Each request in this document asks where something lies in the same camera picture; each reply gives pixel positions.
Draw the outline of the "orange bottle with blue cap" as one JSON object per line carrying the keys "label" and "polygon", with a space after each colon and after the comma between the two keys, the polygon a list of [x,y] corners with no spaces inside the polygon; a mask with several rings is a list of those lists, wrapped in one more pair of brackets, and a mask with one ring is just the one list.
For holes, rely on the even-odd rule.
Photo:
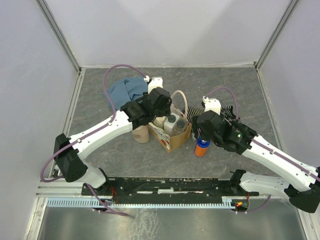
{"label": "orange bottle with blue cap", "polygon": [[203,157],[206,154],[209,146],[210,141],[203,140],[199,137],[194,148],[194,155],[197,157]]}

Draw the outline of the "beige pump lotion bottle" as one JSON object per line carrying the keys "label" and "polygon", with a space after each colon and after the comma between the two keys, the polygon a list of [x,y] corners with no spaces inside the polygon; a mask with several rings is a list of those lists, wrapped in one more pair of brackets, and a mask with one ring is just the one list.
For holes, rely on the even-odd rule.
{"label": "beige pump lotion bottle", "polygon": [[149,130],[146,125],[137,127],[132,131],[133,138],[141,144],[145,144],[150,140]]}

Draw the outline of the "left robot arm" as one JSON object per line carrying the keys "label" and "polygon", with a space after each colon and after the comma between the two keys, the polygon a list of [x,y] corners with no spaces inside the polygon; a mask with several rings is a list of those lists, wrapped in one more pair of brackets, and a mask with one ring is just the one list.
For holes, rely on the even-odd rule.
{"label": "left robot arm", "polygon": [[86,158],[102,145],[116,137],[146,126],[157,117],[171,112],[170,93],[156,87],[150,93],[125,103],[108,119],[81,133],[67,137],[64,133],[55,138],[54,161],[68,183],[82,182],[91,185],[99,195],[110,191],[110,182],[104,172],[86,162]]}

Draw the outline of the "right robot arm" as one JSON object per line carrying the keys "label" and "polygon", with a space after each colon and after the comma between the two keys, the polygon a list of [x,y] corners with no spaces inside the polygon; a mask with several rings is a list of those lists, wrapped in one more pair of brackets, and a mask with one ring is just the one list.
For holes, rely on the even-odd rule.
{"label": "right robot arm", "polygon": [[254,160],[277,174],[276,177],[236,170],[240,175],[229,182],[236,196],[258,192],[288,199],[296,208],[315,213],[320,204],[320,169],[303,163],[266,141],[255,130],[223,114],[209,110],[195,120],[201,139],[227,152]]}

